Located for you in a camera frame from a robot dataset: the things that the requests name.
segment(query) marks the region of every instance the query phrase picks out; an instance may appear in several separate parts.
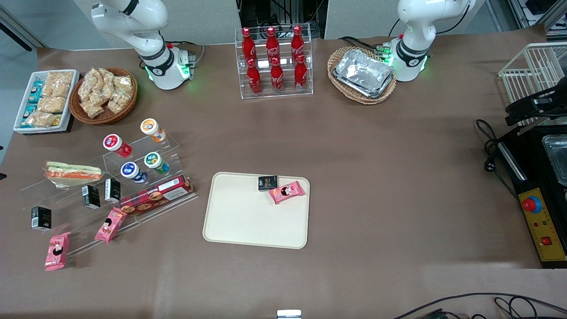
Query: red cookie box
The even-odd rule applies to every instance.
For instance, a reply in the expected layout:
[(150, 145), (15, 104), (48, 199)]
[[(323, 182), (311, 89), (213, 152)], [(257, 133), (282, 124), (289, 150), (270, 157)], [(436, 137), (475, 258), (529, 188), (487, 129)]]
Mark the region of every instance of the red cookie box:
[(179, 175), (136, 195), (120, 199), (120, 210), (129, 215), (140, 215), (193, 192), (190, 180)]

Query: pink snack package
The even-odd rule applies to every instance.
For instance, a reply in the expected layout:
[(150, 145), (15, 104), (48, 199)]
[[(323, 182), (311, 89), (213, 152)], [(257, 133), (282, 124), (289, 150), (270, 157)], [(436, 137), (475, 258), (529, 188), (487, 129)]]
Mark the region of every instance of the pink snack package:
[(95, 240), (103, 240), (107, 242), (107, 244), (110, 243), (110, 240), (116, 236), (126, 216), (127, 214), (121, 212), (118, 208), (112, 208), (103, 225), (100, 227), (99, 231), (96, 232)]
[(305, 191), (301, 188), (298, 181), (270, 190), (270, 196), (276, 205), (283, 200), (301, 195), (305, 195)]
[(47, 258), (45, 259), (45, 270), (55, 270), (65, 267), (67, 252), (69, 251), (69, 233), (51, 237)]

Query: small black box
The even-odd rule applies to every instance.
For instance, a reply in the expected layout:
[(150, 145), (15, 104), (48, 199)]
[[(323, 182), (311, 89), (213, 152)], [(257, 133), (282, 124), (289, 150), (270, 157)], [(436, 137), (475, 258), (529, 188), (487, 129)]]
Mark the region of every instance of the small black box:
[(86, 185), (83, 186), (81, 190), (83, 194), (83, 206), (92, 209), (97, 209), (100, 207), (99, 190), (96, 187)]
[(258, 177), (258, 190), (267, 191), (278, 188), (278, 176), (260, 176)]
[(51, 209), (39, 206), (32, 208), (32, 229), (51, 229)]
[(104, 200), (116, 204), (120, 201), (120, 182), (109, 178), (104, 181)]

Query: wrapped sandwich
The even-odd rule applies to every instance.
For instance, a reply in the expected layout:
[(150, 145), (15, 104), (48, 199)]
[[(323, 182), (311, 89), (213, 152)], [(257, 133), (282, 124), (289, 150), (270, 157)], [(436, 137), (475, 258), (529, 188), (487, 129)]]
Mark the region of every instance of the wrapped sandwich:
[(103, 177), (98, 167), (46, 162), (44, 176), (59, 189), (96, 182)]

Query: yellow control panel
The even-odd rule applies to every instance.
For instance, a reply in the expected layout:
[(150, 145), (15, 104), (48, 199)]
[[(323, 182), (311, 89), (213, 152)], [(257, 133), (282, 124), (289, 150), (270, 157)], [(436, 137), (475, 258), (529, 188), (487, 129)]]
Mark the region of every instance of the yellow control panel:
[(567, 260), (539, 188), (518, 195), (541, 261)]

